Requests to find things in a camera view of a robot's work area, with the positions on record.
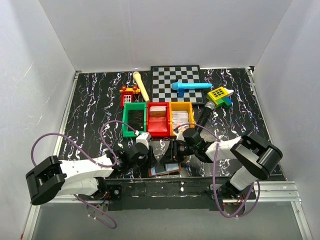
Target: checkered board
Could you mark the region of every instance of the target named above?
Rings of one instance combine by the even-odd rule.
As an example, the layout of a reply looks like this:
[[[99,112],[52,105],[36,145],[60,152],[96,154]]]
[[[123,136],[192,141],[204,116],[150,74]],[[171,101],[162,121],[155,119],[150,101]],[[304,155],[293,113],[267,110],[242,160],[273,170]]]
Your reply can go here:
[[[186,89],[183,97],[171,89],[171,84],[201,83],[199,66],[152,66],[152,101],[153,102],[191,102],[203,104],[204,94],[202,89]]]

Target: cyan plastic tool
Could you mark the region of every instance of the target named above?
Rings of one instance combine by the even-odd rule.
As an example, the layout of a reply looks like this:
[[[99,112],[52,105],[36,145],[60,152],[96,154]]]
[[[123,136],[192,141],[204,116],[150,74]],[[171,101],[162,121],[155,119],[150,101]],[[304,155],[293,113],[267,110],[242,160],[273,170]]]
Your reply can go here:
[[[211,88],[211,83],[181,83],[181,82],[174,82],[171,85],[173,90],[179,91],[179,89],[208,89]]]

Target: cable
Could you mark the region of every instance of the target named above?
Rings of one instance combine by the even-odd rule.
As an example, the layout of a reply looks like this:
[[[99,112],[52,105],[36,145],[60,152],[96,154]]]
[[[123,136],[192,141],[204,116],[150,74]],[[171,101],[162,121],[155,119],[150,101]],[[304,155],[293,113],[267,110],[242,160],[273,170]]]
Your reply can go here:
[[[102,206],[103,204],[105,204],[106,200],[109,198],[109,195],[110,195],[109,192],[105,194],[105,198],[104,198],[103,202],[99,204],[100,206]]]
[[[242,204],[239,206],[239,208],[233,213],[233,214],[225,214],[224,211],[221,209],[220,207],[220,204],[219,204],[219,201],[218,201],[218,196],[217,196],[217,186],[216,186],[216,177],[215,177],[215,172],[216,172],[216,161],[217,161],[217,158],[218,158],[218,150],[219,150],[219,143],[220,143],[220,139],[212,132],[210,131],[208,128],[204,127],[204,126],[201,126],[199,124],[196,124],[196,123],[184,123],[184,124],[181,124],[179,125],[177,128],[180,128],[182,126],[185,126],[185,125],[195,125],[197,127],[200,127],[200,128],[203,128],[204,130],[206,130],[208,133],[210,133],[216,140],[217,140],[217,144],[216,144],[216,148],[215,148],[215,154],[214,154],[214,159],[213,159],[213,169],[212,169],[212,184],[213,184],[213,195],[214,195],[214,200],[215,200],[215,204],[219,210],[219,212],[221,213],[222,216],[224,216],[225,218],[233,218],[233,217],[244,217],[246,215],[248,215],[249,213],[252,212],[252,210],[256,207],[258,201],[259,201],[259,197],[260,197],[260,192],[261,192],[261,188],[260,188],[260,183],[259,181],[257,180],[256,183],[258,184],[258,194],[256,196],[256,199],[255,199],[255,202],[252,206],[252,208],[242,214],[242,215],[238,215],[238,213],[240,212],[240,210],[244,207],[244,205],[246,204],[251,192],[252,192],[252,189],[254,188],[254,183],[251,184],[250,188],[249,188],[249,191],[248,193],[246,194],[246,197],[245,199],[243,200]]]
[[[106,127],[106,125],[108,124],[111,124],[111,123],[120,123],[120,124],[124,124],[126,125],[128,128],[130,128],[132,131],[134,131],[135,133],[137,132],[135,129],[133,129],[131,126],[129,126],[127,123],[123,122],[123,121],[120,121],[120,120],[112,120],[112,121],[108,121],[106,122],[105,124],[102,125],[101,129],[100,129],[100,137],[101,137],[101,140],[103,142],[103,144],[106,146],[107,149],[109,149],[109,151],[111,152],[113,158],[114,158],[114,163],[112,165],[104,165],[104,164],[101,164],[101,163],[98,163],[96,162],[95,160],[93,160],[92,157],[90,157],[88,154],[86,154],[86,152],[84,150],[82,150],[82,148],[77,145],[70,137],[66,136],[66,135],[63,135],[61,133],[57,133],[57,132],[51,132],[51,133],[47,133],[47,134],[44,134],[42,135],[41,137],[39,137],[33,144],[32,148],[31,148],[31,161],[33,163],[33,165],[36,167],[37,164],[36,164],[36,161],[35,161],[35,156],[34,156],[34,152],[35,152],[35,148],[36,148],[36,145],[39,143],[39,141],[47,136],[60,136],[60,137],[63,137],[64,139],[66,139],[67,141],[69,141],[73,146],[75,146],[86,158],[88,158],[91,162],[93,162],[94,164],[100,166],[100,167],[104,167],[104,168],[110,168],[110,167],[113,167],[117,164],[117,156],[115,154],[115,152],[111,149],[111,147],[106,143],[104,137],[103,137],[103,129]],[[109,227],[110,229],[115,229],[118,224],[117,224],[117,221],[114,219],[114,217],[110,214],[108,214],[107,212],[104,212],[102,211],[101,209],[99,209],[98,207],[88,203],[87,201],[83,200],[81,197],[79,197],[78,195],[74,194],[74,196],[81,202],[83,202],[84,204],[86,204],[87,206],[90,206],[94,209],[96,209],[97,211],[99,211],[100,213],[102,213],[103,215],[106,215],[109,219],[111,219],[114,223],[114,226],[110,225],[109,223],[107,223],[106,221],[102,220],[101,218],[99,217],[96,217],[92,214],[89,214],[90,217],[92,217],[93,219],[95,220],[98,220],[100,221],[101,223],[103,223],[104,225],[106,225],[107,227]]]
[[[238,198],[238,200],[237,201],[235,201],[235,202],[231,202],[230,204],[232,204],[232,205],[239,205],[239,204],[242,204],[242,202],[243,202],[243,200],[245,199],[245,195],[244,194],[242,194],[239,198]]]

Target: black marble surface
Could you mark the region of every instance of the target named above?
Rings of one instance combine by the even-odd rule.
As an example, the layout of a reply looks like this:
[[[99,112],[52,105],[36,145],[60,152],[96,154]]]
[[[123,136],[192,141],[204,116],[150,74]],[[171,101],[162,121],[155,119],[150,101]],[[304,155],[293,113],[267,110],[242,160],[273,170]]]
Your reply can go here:
[[[148,95],[152,98],[151,72],[142,71],[140,74]],[[216,136],[225,141],[241,136],[246,130],[254,130],[262,137],[269,139],[246,69],[205,69],[201,70],[200,77],[203,81],[213,84],[211,90],[221,86],[234,90],[231,96],[232,107],[215,109],[206,124],[206,127],[213,130]],[[122,120],[123,110],[120,106],[119,90],[123,85],[132,87],[135,84],[132,72],[80,73],[64,133],[74,139],[93,158],[107,153],[107,148],[100,140],[100,128],[109,120]],[[134,95],[133,100],[134,102],[144,101],[141,94]],[[193,107],[196,121],[202,109],[203,106]],[[112,123],[103,132],[106,142],[111,146],[130,146],[135,141],[135,138],[123,138],[122,128],[118,123]],[[206,131],[202,131],[201,136],[207,141],[212,141],[212,137]],[[150,144],[153,146],[154,154],[159,156],[159,160],[160,154],[167,150],[169,140],[167,137],[151,139]],[[85,159],[85,157],[63,140],[59,159],[74,161]],[[216,177],[229,177],[241,167],[237,159],[220,160],[216,164]],[[181,166],[182,170],[179,173],[162,176],[162,178],[212,176],[212,164],[203,163],[194,155],[189,156],[186,163],[182,163]],[[277,166],[272,174],[281,175],[281,168]],[[148,175],[146,171],[134,168],[118,177],[147,178]]]

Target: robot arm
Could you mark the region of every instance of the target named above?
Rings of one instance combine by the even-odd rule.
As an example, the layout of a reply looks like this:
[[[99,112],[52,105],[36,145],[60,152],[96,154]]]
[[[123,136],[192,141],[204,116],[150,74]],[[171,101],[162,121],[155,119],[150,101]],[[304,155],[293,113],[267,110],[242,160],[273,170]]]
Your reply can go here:
[[[47,157],[29,171],[27,181],[31,204],[41,205],[51,201],[55,196],[83,194],[95,195],[106,191],[103,178],[111,174],[119,174],[131,167],[154,165],[153,149],[148,141],[151,138],[147,132],[136,138],[136,144],[130,148],[119,149],[115,167],[101,167],[85,159],[81,161],[59,160],[57,156]],[[103,165],[112,165],[112,157],[103,155],[94,160]]]
[[[218,143],[205,143],[194,128],[188,128],[182,134],[177,133],[175,144],[178,144],[177,153],[195,154],[200,161],[208,163],[214,161]],[[282,152],[276,146],[253,131],[219,142],[217,160],[238,159],[243,165],[220,189],[221,194],[235,197],[254,181],[267,180],[282,157]]]
[[[105,155],[94,160],[100,164],[112,164]],[[60,195],[90,196],[99,189],[98,178],[109,177],[112,172],[111,167],[100,167],[89,160],[65,161],[50,156],[29,171],[25,178],[31,203],[41,205]]]

